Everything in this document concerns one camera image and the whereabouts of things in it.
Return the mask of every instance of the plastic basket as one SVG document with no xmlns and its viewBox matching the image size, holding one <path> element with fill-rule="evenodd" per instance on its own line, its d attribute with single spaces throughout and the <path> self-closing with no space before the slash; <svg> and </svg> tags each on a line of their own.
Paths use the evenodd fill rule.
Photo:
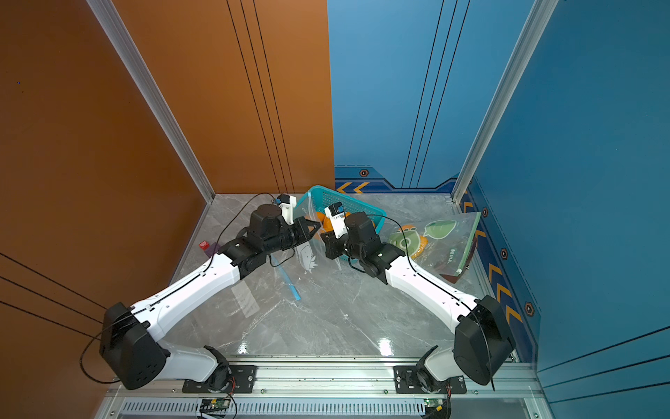
<svg viewBox="0 0 670 419">
<path fill-rule="evenodd" d="M 373 215 L 370 219 L 375 224 L 375 231 L 377 234 L 381 231 L 381 227 L 384 225 L 383 217 L 375 217 L 374 214 L 386 215 L 386 211 L 381 208 L 377 208 L 374 205 L 366 204 L 355 198 L 351 198 L 345 194 L 336 192 L 335 190 L 324 188 L 323 186 L 313 186 L 307 191 L 306 194 L 300 198 L 300 201 L 296 205 L 296 208 L 302 204 L 302 202 L 307 199 L 308 196 L 312 197 L 312 203 L 314 205 L 314 210 L 318 213 L 325 213 L 325 209 L 328 205 L 332 205 L 336 202 L 341 202 L 344 207 L 344 211 L 348 213 L 360 213 L 364 212 L 367 215 Z"/>
</svg>

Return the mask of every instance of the black cable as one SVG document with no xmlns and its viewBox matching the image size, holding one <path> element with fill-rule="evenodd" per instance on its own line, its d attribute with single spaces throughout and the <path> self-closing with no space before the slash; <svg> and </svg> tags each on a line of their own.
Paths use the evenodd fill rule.
<svg viewBox="0 0 670 419">
<path fill-rule="evenodd" d="M 256 22 L 258 23 L 258 33 L 261 36 L 261 45 L 263 47 L 263 55 L 265 56 L 265 66 L 267 67 L 267 78 L 270 79 L 270 89 L 272 90 L 272 97 L 275 100 L 275 110 L 277 111 L 277 120 L 279 122 L 279 133 L 281 134 L 281 142 L 284 145 L 284 155 L 286 156 L 286 166 L 289 169 L 289 177 L 291 179 L 291 187 L 295 193 L 295 184 L 293 183 L 293 174 L 291 173 L 291 164 L 289 163 L 289 155 L 286 152 L 286 142 L 284 141 L 284 131 L 281 128 L 281 118 L 279 117 L 279 107 L 277 106 L 277 96 L 275 95 L 275 87 L 272 85 L 272 76 L 270 75 L 270 65 L 267 62 L 267 53 L 265 52 L 265 43 L 263 42 L 263 32 L 261 31 L 261 22 L 258 19 L 258 11 L 256 10 L 256 0 L 253 0 L 253 10 L 256 14 Z"/>
<path fill-rule="evenodd" d="M 424 416 L 425 419 L 432 418 L 446 418 L 449 419 L 452 417 L 452 389 L 450 385 L 447 385 L 447 400 L 439 405 L 435 410 L 430 412 L 428 415 Z"/>
<path fill-rule="evenodd" d="M 26 313 L 26 314 L 30 314 L 31 316 L 35 316 L 35 317 L 40 318 L 40 319 L 42 319 L 42 320 L 46 320 L 46 321 L 48 321 L 49 323 L 57 324 L 58 326 L 64 327 L 64 328 L 66 328 L 66 329 L 68 329 L 68 330 L 71 330 L 71 331 L 73 331 L 73 332 L 77 332 L 77 333 L 80 333 L 80 334 L 82 334 L 82 335 L 84 335 L 84 336 L 92 337 L 92 338 L 95 339 L 94 336 L 91 336 L 91 335 L 89 335 L 88 333 L 84 333 L 84 332 L 82 332 L 82 331 L 78 331 L 78 330 L 75 329 L 75 328 L 66 326 L 65 324 L 62 324 L 62 323 L 59 323 L 59 322 L 55 322 L 55 321 L 53 321 L 53 320 L 51 320 L 51 319 L 49 319 L 49 318 L 40 316 L 39 314 L 35 314 L 35 313 L 30 312 L 30 311 L 28 311 L 28 310 L 24 310 L 24 309 L 22 309 L 22 308 L 20 308 L 20 307 L 14 306 L 14 305 L 12 305 L 12 304 L 10 304 L 10 303 L 8 303 L 8 302 L 0 301 L 0 304 L 4 304 L 4 305 L 6 305 L 6 306 L 8 306 L 8 307 L 16 308 L 18 311 L 22 311 L 22 312 L 24 312 L 24 313 Z"/>
<path fill-rule="evenodd" d="M 224 397 L 224 400 L 225 400 L 225 399 L 230 399 L 230 400 L 232 400 L 232 394 L 235 393 L 235 386 L 236 386 L 236 383 L 235 383 L 235 377 L 233 377 L 232 379 L 228 379 L 228 381 L 226 381 L 226 385 L 227 385 L 228 383 L 230 383 L 232 387 L 231 387 L 230 391 L 228 392 L 228 395 L 227 395 L 226 397 Z M 222 410 L 225 410 L 225 413 L 224 413 L 223 416 L 221 416 L 220 413 L 214 413 L 214 412 L 221 412 Z M 223 417 L 225 417 L 225 416 L 228 414 L 229 411 L 230 411 L 230 404 L 228 404 L 228 407 L 220 408 L 220 409 L 214 409 L 214 410 L 209 410 L 209 411 L 207 411 L 207 412 L 203 412 L 203 411 L 202 411 L 202 407 L 201 407 L 201 408 L 198 410 L 198 413 L 200 413 L 200 417 L 201 417 L 201 418 L 203 418 L 203 414 L 206 414 L 206 415 L 208 415 L 208 416 L 212 416 L 212 417 L 214 417 L 214 418 L 223 418 Z M 235 412 L 235 416 L 237 416 L 237 404 L 235 404 L 235 411 L 236 411 L 236 412 Z"/>
<path fill-rule="evenodd" d="M 398 228 L 400 229 L 400 232 L 402 232 L 402 234 L 403 234 L 403 243 L 408 243 L 407 238 L 405 236 L 405 232 L 403 231 L 403 226 L 400 223 L 398 223 L 396 220 L 392 219 L 391 217 L 387 217 L 385 215 L 380 215 L 380 214 L 369 214 L 369 216 L 370 217 L 382 217 L 382 218 L 385 218 L 387 220 L 393 221 L 394 223 L 398 224 Z M 488 348 L 488 341 L 486 340 L 486 333 L 484 333 L 484 328 L 482 327 L 482 324 L 479 321 L 479 318 L 477 317 L 477 313 L 475 311 L 473 311 L 473 308 L 469 307 L 463 301 L 461 301 L 460 299 L 455 297 L 451 292 L 448 292 L 447 290 L 443 289 L 442 287 L 439 287 L 437 284 L 433 283 L 431 280 L 429 280 L 425 276 L 421 275 L 421 273 L 418 272 L 414 268 L 414 266 L 412 265 L 412 259 L 409 256 L 409 252 L 405 252 L 405 255 L 407 256 L 407 262 L 409 263 L 409 267 L 412 268 L 412 270 L 414 271 L 415 274 L 417 274 L 418 276 L 420 276 L 421 278 L 423 278 L 425 281 L 429 282 L 430 284 L 432 284 L 436 288 L 440 289 L 442 292 L 445 292 L 448 296 L 452 297 L 453 299 L 455 299 L 459 303 L 463 304 L 463 306 L 465 306 L 465 308 L 467 308 L 470 311 L 470 313 L 472 313 L 474 315 L 475 322 L 477 323 L 477 326 L 479 326 L 479 330 L 482 333 L 482 336 L 484 337 L 484 343 L 486 344 L 486 354 L 488 355 L 488 378 L 491 381 L 491 388 L 493 389 L 493 391 L 496 391 L 496 387 L 493 384 L 493 371 L 492 371 L 493 365 L 491 363 L 491 352 L 490 352 L 490 349 Z"/>
<path fill-rule="evenodd" d="M 12 257 L 9 257 L 9 256 L 7 256 L 7 255 L 5 255 L 4 253 L 1 253 L 1 252 L 0 252 L 0 255 L 2 255 L 3 257 L 6 257 L 7 259 L 11 260 L 12 262 L 16 263 L 17 265 L 23 266 L 25 269 L 27 269 L 27 270 L 29 270 L 29 271 L 31 271 L 31 272 L 33 272 L 33 273 L 35 273 L 35 274 L 37 274 L 37 275 L 43 277 L 45 280 L 49 280 L 49 281 L 53 282 L 54 284 L 58 285 L 59 287 L 65 288 L 67 291 L 70 291 L 71 293 L 76 294 L 76 295 L 80 296 L 81 298 L 84 298 L 85 300 L 88 300 L 88 301 L 92 302 L 93 304 L 95 304 L 95 305 L 97 305 L 97 306 L 100 306 L 101 308 L 104 308 L 105 310 L 107 309 L 107 307 L 103 306 L 102 304 L 99 304 L 99 303 L 97 303 L 97 302 L 91 300 L 91 299 L 88 298 L 88 297 L 84 297 L 82 294 L 79 294 L 77 291 L 75 291 L 75 290 L 73 290 L 73 289 L 71 289 L 71 288 L 66 287 L 65 285 L 61 284 L 60 282 L 58 282 L 58 281 L 56 281 L 56 280 L 53 280 L 53 279 L 49 278 L 48 276 L 46 276 L 46 275 L 44 275 L 44 274 L 41 274 L 40 272 L 37 272 L 36 270 L 34 270 L 34 269 L 31 268 L 31 267 L 28 267 L 28 266 L 26 266 L 26 265 L 23 265 L 21 262 L 17 261 L 16 259 L 13 259 Z"/>
<path fill-rule="evenodd" d="M 75 309 L 73 309 L 72 307 L 66 306 L 66 305 L 63 304 L 63 303 L 60 303 L 60 302 L 58 302 L 58 301 L 56 301 L 56 300 L 53 300 L 53 299 L 51 299 L 51 298 L 49 298 L 49 297 L 47 297 L 47 296 L 44 296 L 44 295 L 40 294 L 40 293 L 37 292 L 37 291 L 33 291 L 33 290 L 31 290 L 30 288 L 28 288 L 28 287 L 22 286 L 21 284 L 17 284 L 16 282 L 14 282 L 14 281 L 12 281 L 12 280 L 8 280 L 8 279 L 5 278 L 4 276 L 0 276 L 0 279 L 3 279 L 3 280 L 5 280 L 5 281 L 9 282 L 10 284 L 14 284 L 14 285 L 16 285 L 16 286 L 19 287 L 19 288 L 23 288 L 23 289 L 26 290 L 26 291 L 32 292 L 33 294 L 36 294 L 36 295 L 38 295 L 38 296 L 40 296 L 40 297 L 42 297 L 42 298 L 45 298 L 46 300 L 49 300 L 50 302 L 54 302 L 54 303 L 58 304 L 58 305 L 61 306 L 61 307 L 65 307 L 65 308 L 67 308 L 68 310 L 71 310 L 71 311 L 74 311 L 75 313 L 81 314 L 82 316 L 87 317 L 87 318 L 93 320 L 94 322 L 98 322 L 98 323 L 100 323 L 100 324 L 103 323 L 103 322 L 101 322 L 100 320 L 97 320 L 97 319 L 95 319 L 95 318 L 93 318 L 93 317 L 91 317 L 91 316 L 89 316 L 89 315 L 87 315 L 87 314 L 82 313 L 81 311 L 75 310 Z"/>
<path fill-rule="evenodd" d="M 224 233 L 224 232 L 226 231 L 226 229 L 230 226 L 230 224 L 232 224 L 232 222 L 235 221 L 235 219 L 242 213 L 242 211 L 244 211 L 244 209 L 247 207 L 247 205 L 249 205 L 249 203 L 251 203 L 251 201 L 252 201 L 254 198 L 256 198 L 257 196 L 261 196 L 261 195 L 269 195 L 269 196 L 273 199 L 273 201 L 275 200 L 275 197 L 274 197 L 272 194 L 269 194 L 269 193 L 267 193 L 267 192 L 261 192 L 260 194 L 256 194 L 256 195 L 252 196 L 252 197 L 247 201 L 247 203 L 244 204 L 244 205 L 242 206 L 242 208 L 240 209 L 240 211 L 238 211 L 238 213 L 235 214 L 235 216 L 232 218 L 232 220 L 230 220 L 230 222 L 229 222 L 228 224 L 226 224 L 225 227 L 223 227 L 223 230 L 221 230 L 221 233 L 219 233 L 218 238 L 216 239 L 216 243 L 215 243 L 215 245 L 214 245 L 214 249 L 215 249 L 215 251 L 214 251 L 214 253 L 212 254 L 212 257 L 210 258 L 210 263 L 207 265 L 207 267 L 205 268 L 205 270 L 202 271 L 203 273 L 204 273 L 206 270 L 208 270 L 208 269 L 210 268 L 210 266 L 212 266 L 212 261 L 214 260 L 214 255 L 216 255 L 216 245 L 218 245 L 218 241 L 221 240 L 221 236 L 223 235 L 223 233 Z M 187 286 L 187 285 L 190 284 L 194 279 L 196 279 L 196 278 L 198 278 L 198 277 L 199 277 L 199 276 L 195 276 L 195 277 L 191 278 L 191 279 L 188 280 L 184 285 L 182 285 L 182 286 L 180 286 L 179 288 L 177 288 L 176 290 L 170 292 L 168 295 L 166 295 L 166 296 L 164 296 L 164 297 L 161 297 L 157 302 L 154 302 L 153 304 L 150 304 L 150 306 L 154 306 L 154 305 L 160 303 L 160 302 L 163 301 L 165 298 L 167 298 L 167 297 L 171 296 L 172 294 L 174 294 L 175 292 L 181 290 L 183 287 Z M 137 312 L 134 312 L 134 313 L 131 313 L 131 314 L 134 316 L 134 315 L 139 314 L 139 313 L 141 313 L 141 312 L 143 312 L 143 311 L 145 311 L 145 310 L 146 310 L 146 308 L 143 308 L 143 309 L 141 309 L 140 311 L 137 311 Z M 79 368 L 81 368 L 81 370 L 82 370 L 82 372 L 84 373 L 84 375 L 87 376 L 87 377 L 88 377 L 89 379 L 91 379 L 92 381 L 95 381 L 96 383 L 99 383 L 99 384 L 114 384 L 114 383 L 118 383 L 118 382 L 120 382 L 120 380 L 115 380 L 115 381 L 101 381 L 101 380 L 98 380 L 98 379 L 96 379 L 96 378 L 91 377 L 91 376 L 86 372 L 86 370 L 85 370 L 85 368 L 84 368 L 84 355 L 86 354 L 86 351 L 87 351 L 88 348 L 91 346 L 91 344 L 93 343 L 93 341 L 94 341 L 98 336 L 102 335 L 102 333 L 103 333 L 105 330 L 107 330 L 108 328 L 114 326 L 114 325 L 117 324 L 118 322 L 120 322 L 120 321 L 122 321 L 122 320 L 125 320 L 125 319 L 127 319 L 127 318 L 128 318 L 128 316 L 126 316 L 126 317 L 124 317 L 124 318 L 120 318 L 119 320 L 117 320 L 117 321 L 115 321 L 114 323 L 110 324 L 108 327 L 105 327 L 103 330 L 101 330 L 100 333 L 98 333 L 96 336 L 93 337 L 93 339 L 90 340 L 90 342 L 88 342 L 88 345 L 86 345 L 86 347 L 84 348 L 84 350 L 83 350 L 81 356 L 79 356 Z"/>
<path fill-rule="evenodd" d="M 438 26 L 435 28 L 435 36 L 433 37 L 433 45 L 430 47 L 430 56 L 428 57 L 428 67 L 425 69 L 425 78 L 423 79 L 423 88 L 421 89 L 421 98 L 419 99 L 419 108 L 417 109 L 417 118 L 414 121 L 414 130 L 412 131 L 412 140 L 409 142 L 409 152 L 407 152 L 407 162 L 405 163 L 405 173 L 403 173 L 403 181 L 400 187 L 405 185 L 405 176 L 407 175 L 407 167 L 409 166 L 409 156 L 412 154 L 412 145 L 414 144 L 414 134 L 417 131 L 417 123 L 419 122 L 419 114 L 421 113 L 421 102 L 423 102 L 423 92 L 425 92 L 425 83 L 428 81 L 428 71 L 430 70 L 430 62 L 433 59 L 433 50 L 435 49 L 435 40 L 438 38 L 438 29 L 440 28 L 440 18 L 442 17 L 442 9 L 444 8 L 444 0 L 440 6 L 440 14 L 438 15 Z"/>
<path fill-rule="evenodd" d="M 351 264 L 351 256 L 347 256 L 347 260 L 349 261 L 349 266 L 351 267 L 351 269 L 353 269 L 354 271 L 362 272 L 362 273 L 364 273 L 364 274 L 366 273 L 364 270 L 362 270 L 362 269 L 358 269 L 357 267 L 354 267 L 354 266 Z"/>
<path fill-rule="evenodd" d="M 171 296 L 171 295 L 174 294 L 175 292 L 181 290 L 183 287 L 187 286 L 188 284 L 190 284 L 191 282 L 193 282 L 196 278 L 199 278 L 202 274 L 204 274 L 205 272 L 207 272 L 207 270 L 212 266 L 212 262 L 214 261 L 214 256 L 216 255 L 216 246 L 218 245 L 218 241 L 221 240 L 221 236 L 223 235 L 223 233 L 224 233 L 224 232 L 226 231 L 226 229 L 232 224 L 232 222 L 235 221 L 235 219 L 242 213 L 242 211 L 244 211 L 244 209 L 247 207 L 247 205 L 249 205 L 249 203 L 250 203 L 254 198 L 256 198 L 257 196 L 260 196 L 260 195 L 269 195 L 273 200 L 275 200 L 275 197 L 274 197 L 272 194 L 269 194 L 269 193 L 267 193 L 267 192 L 261 192 L 260 194 L 256 194 L 256 195 L 252 196 L 252 197 L 247 201 L 247 203 L 244 204 L 244 206 L 242 207 L 242 209 L 241 209 L 240 211 L 238 211 L 237 214 L 235 214 L 235 216 L 232 218 L 232 220 L 230 220 L 230 222 L 229 222 L 228 224 L 226 224 L 225 227 L 223 227 L 223 230 L 221 230 L 221 233 L 219 233 L 218 237 L 216 238 L 216 242 L 214 243 L 214 253 L 212 253 L 212 257 L 210 257 L 210 263 L 207 265 L 207 267 L 206 267 L 202 272 L 200 272 L 200 275 L 198 275 L 198 276 L 194 276 L 194 277 L 191 278 L 190 280 L 186 281 L 186 282 L 184 283 L 184 285 L 182 285 L 182 286 L 180 286 L 179 288 L 176 288 L 175 290 L 171 291 L 168 295 L 161 297 L 158 301 L 151 303 L 151 304 L 149 305 L 150 307 L 153 307 L 153 306 L 155 306 L 156 304 L 159 304 L 161 301 L 165 300 L 167 297 Z"/>
<path fill-rule="evenodd" d="M 423 143 L 423 134 L 425 134 L 425 127 L 428 125 L 428 118 L 430 117 L 430 109 L 433 107 L 433 98 L 435 97 L 435 89 L 438 87 L 438 80 L 440 79 L 440 72 L 442 71 L 442 60 L 444 60 L 444 52 L 447 50 L 447 43 L 449 42 L 449 35 L 452 32 L 452 24 L 454 23 L 454 16 L 456 15 L 456 6 L 458 0 L 454 3 L 454 12 L 452 13 L 452 20 L 449 22 L 449 30 L 447 31 L 447 39 L 444 40 L 444 48 L 442 48 L 442 57 L 440 58 L 440 66 L 438 67 L 438 75 L 435 77 L 435 84 L 433 84 L 433 94 L 430 96 L 430 103 L 428 104 L 428 113 L 425 114 L 425 122 L 423 123 L 423 131 L 421 132 L 421 139 L 419 140 L 419 149 L 417 150 L 417 157 L 414 159 L 414 169 L 412 169 L 412 176 L 409 178 L 409 187 L 412 187 L 412 180 L 417 169 L 417 161 L 421 153 L 421 144 Z"/>
<path fill-rule="evenodd" d="M 242 44 L 240 44 L 240 38 L 237 36 L 237 28 L 235 27 L 235 20 L 232 18 L 232 11 L 230 10 L 230 3 L 228 2 L 228 0 L 226 0 L 226 4 L 228 5 L 228 12 L 230 13 L 232 30 L 234 30 L 235 39 L 237 39 L 237 46 L 240 48 L 240 55 L 242 56 L 242 64 L 244 65 L 245 72 L 247 73 L 247 81 L 249 81 L 249 90 L 251 90 L 251 98 L 253 99 L 254 107 L 256 107 L 256 115 L 258 115 L 258 123 L 261 125 L 261 132 L 263 133 L 263 140 L 265 140 L 265 148 L 267 149 L 267 157 L 270 159 L 270 166 L 272 167 L 272 173 L 275 175 L 275 183 L 277 183 L 277 192 L 281 193 L 281 188 L 279 187 L 279 181 L 277 179 L 277 172 L 275 172 L 275 165 L 272 162 L 272 156 L 270 155 L 270 146 L 267 144 L 267 138 L 265 137 L 265 130 L 263 129 L 263 122 L 261 121 L 261 113 L 258 110 L 258 104 L 256 104 L 256 96 L 253 94 L 253 88 L 251 87 L 251 78 L 249 77 L 249 71 L 247 70 L 247 62 L 245 61 L 245 55 L 242 53 Z"/>
<path fill-rule="evenodd" d="M 253 49 L 253 42 L 251 41 L 251 32 L 249 31 L 249 23 L 247 22 L 247 14 L 245 7 L 240 0 L 240 7 L 242 7 L 242 16 L 245 19 L 247 27 L 247 35 L 249 36 L 249 45 L 251 45 L 251 55 L 253 55 L 253 62 L 256 64 L 256 73 L 258 74 L 258 83 L 261 85 L 261 94 L 263 95 L 263 102 L 265 102 L 265 111 L 267 112 L 267 120 L 270 124 L 270 132 L 272 133 L 272 141 L 275 143 L 275 150 L 277 151 L 277 160 L 279 160 L 279 169 L 281 170 L 281 179 L 284 181 L 284 188 L 288 193 L 288 185 L 286 183 L 286 176 L 284 176 L 284 167 L 281 164 L 281 157 L 279 157 L 279 147 L 277 147 L 277 138 L 275 137 L 275 129 L 272 128 L 272 119 L 270 118 L 270 108 L 267 106 L 267 99 L 265 98 L 265 89 L 263 89 L 263 81 L 261 80 L 261 71 L 258 69 L 258 61 L 256 60 L 256 52 Z"/>
<path fill-rule="evenodd" d="M 141 312 L 143 312 L 143 311 L 146 311 L 146 310 L 147 310 L 146 308 L 142 308 L 142 309 L 139 310 L 139 311 L 136 311 L 136 312 L 134 312 L 134 313 L 131 313 L 130 316 L 135 316 L 136 314 L 139 314 L 139 313 L 141 313 Z M 101 336 L 101 335 L 104 333 L 105 330 L 107 330 L 108 328 L 114 326 L 114 325 L 117 324 L 118 322 L 122 322 L 122 321 L 124 321 L 124 320 L 127 320 L 130 316 L 125 316 L 125 317 L 123 317 L 123 318 L 120 318 L 119 320 L 115 321 L 114 323 L 110 324 L 109 326 L 107 326 L 107 327 L 105 327 L 103 330 L 101 330 L 100 333 L 98 333 L 97 335 L 95 335 L 95 336 L 88 342 L 88 344 L 86 345 L 86 347 L 85 347 L 84 350 L 82 351 L 82 354 L 79 355 L 79 368 L 82 370 L 82 372 L 84 373 L 84 375 L 85 375 L 89 380 L 91 380 L 91 381 L 95 381 L 95 382 L 98 383 L 98 384 L 115 384 L 115 383 L 119 383 L 119 382 L 121 381 L 120 379 L 116 379 L 116 380 L 114 380 L 114 381 L 101 381 L 101 380 L 99 380 L 99 379 L 97 379 L 97 378 L 92 377 L 88 372 L 86 372 L 86 369 L 84 368 L 84 355 L 86 354 L 86 351 L 88 350 L 88 348 L 93 344 L 93 341 L 94 341 L 98 336 Z"/>
<path fill-rule="evenodd" d="M 435 131 L 435 124 L 438 122 L 438 116 L 440 116 L 440 107 L 442 107 L 442 99 L 444 99 L 444 92 L 447 90 L 447 83 L 449 82 L 449 75 L 452 73 L 452 66 L 454 65 L 454 58 L 456 57 L 456 50 L 458 49 L 458 42 L 460 41 L 460 36 L 463 33 L 463 26 L 465 26 L 465 18 L 468 16 L 468 9 L 469 8 L 470 8 L 470 0 L 468 0 L 468 6 L 465 8 L 465 14 L 463 15 L 463 22 L 461 23 L 461 30 L 460 30 L 460 32 L 458 32 L 458 39 L 456 40 L 456 47 L 454 48 L 454 54 L 452 55 L 452 63 L 449 64 L 449 71 L 447 72 L 447 80 L 444 82 L 444 88 L 442 89 L 442 97 L 440 98 L 440 104 L 438 105 L 438 112 L 437 112 L 437 114 L 435 114 L 435 121 L 433 121 L 433 129 L 431 129 L 431 131 L 430 131 L 430 137 L 428 138 L 428 145 L 425 147 L 425 155 L 423 156 L 423 163 L 421 163 L 421 170 L 419 171 L 419 178 L 417 179 L 417 187 L 419 187 L 419 181 L 421 180 L 421 173 L 423 173 L 423 167 L 425 165 L 425 159 L 428 156 L 428 149 L 430 148 L 430 141 L 433 139 L 433 132 Z"/>
<path fill-rule="evenodd" d="M 272 259 L 270 259 L 270 266 L 271 266 L 271 267 L 279 267 L 279 266 L 282 266 L 282 265 L 284 264 L 284 262 L 286 262 L 287 260 L 289 260 L 289 259 L 291 259 L 293 256 L 295 256 L 295 248 L 292 247 L 291 250 L 293 251 L 293 254 L 290 255 L 289 257 L 287 257 L 286 259 L 284 259 L 283 261 L 281 261 L 281 263 L 279 263 L 278 265 L 273 265 L 273 264 L 272 264 Z"/>
<path fill-rule="evenodd" d="M 232 403 L 235 405 L 235 414 L 232 416 L 232 419 L 235 419 L 237 417 L 237 402 L 235 401 L 235 398 L 231 395 L 229 395 L 230 399 L 232 400 Z"/>
</svg>

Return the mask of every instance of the gray floor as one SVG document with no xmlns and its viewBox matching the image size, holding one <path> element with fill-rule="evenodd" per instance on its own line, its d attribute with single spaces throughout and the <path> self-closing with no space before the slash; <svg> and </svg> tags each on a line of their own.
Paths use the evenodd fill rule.
<svg viewBox="0 0 670 419">
<path fill-rule="evenodd" d="M 207 259 L 198 243 L 215 241 L 250 197 L 215 198 L 184 262 L 182 276 Z M 431 221 L 454 213 L 450 198 L 443 194 L 355 197 L 383 208 L 401 224 Z M 220 243 L 234 238 L 237 231 L 248 225 L 251 211 L 268 200 L 260 196 L 248 205 Z M 382 239 L 390 229 L 390 224 L 384 228 Z M 283 260 L 290 255 L 291 251 L 287 251 L 276 257 Z M 302 266 L 304 255 L 282 265 L 301 300 L 296 300 L 279 268 L 266 263 L 241 283 L 219 292 L 195 309 L 166 339 L 191 347 L 212 345 L 226 355 L 420 357 L 434 345 L 453 345 L 454 336 L 444 324 L 406 294 L 346 264 L 337 266 L 324 260 L 315 256 L 310 272 Z M 479 298 L 484 296 L 476 270 L 467 270 L 455 287 Z"/>
</svg>

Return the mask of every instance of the transparent plastic bag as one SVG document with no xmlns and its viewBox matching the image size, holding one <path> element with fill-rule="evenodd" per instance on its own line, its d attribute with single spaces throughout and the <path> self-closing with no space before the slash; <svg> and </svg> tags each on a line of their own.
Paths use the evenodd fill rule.
<svg viewBox="0 0 670 419">
<path fill-rule="evenodd" d="M 308 220 L 323 223 L 323 217 L 319 217 L 314 209 L 310 194 L 293 210 L 293 216 L 296 218 L 304 216 Z M 321 240 L 320 234 L 323 231 L 322 227 L 312 240 L 295 248 L 295 257 L 304 270 L 303 276 L 313 275 L 313 272 L 326 273 L 342 270 L 340 259 L 331 260 L 326 257 L 326 245 Z"/>
<path fill-rule="evenodd" d="M 455 282 L 474 251 L 480 213 L 445 216 L 443 219 L 403 225 L 401 232 L 385 229 L 383 239 L 399 247 L 433 274 Z"/>
</svg>

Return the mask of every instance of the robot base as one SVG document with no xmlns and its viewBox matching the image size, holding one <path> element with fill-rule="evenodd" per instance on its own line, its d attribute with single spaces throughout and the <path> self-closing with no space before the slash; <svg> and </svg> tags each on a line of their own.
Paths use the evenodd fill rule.
<svg viewBox="0 0 670 419">
<path fill-rule="evenodd" d="M 396 365 L 393 367 L 393 378 L 395 379 L 395 392 L 398 394 L 434 394 L 427 392 L 419 383 L 416 365 Z M 445 394 L 447 385 L 452 387 L 452 394 L 465 394 L 468 389 L 465 386 L 463 376 L 451 377 L 445 381 L 442 389 L 437 394 Z"/>
<path fill-rule="evenodd" d="M 253 384 L 256 382 L 256 366 L 255 365 L 231 365 L 230 370 L 232 374 L 230 375 L 230 380 L 235 378 L 235 394 L 248 394 L 253 390 Z M 218 391 L 214 391 L 207 388 L 205 383 L 198 383 L 190 379 L 184 380 L 184 386 L 182 387 L 182 393 L 193 394 L 193 393 L 228 393 L 231 388 L 231 382 L 227 382 L 226 385 Z"/>
</svg>

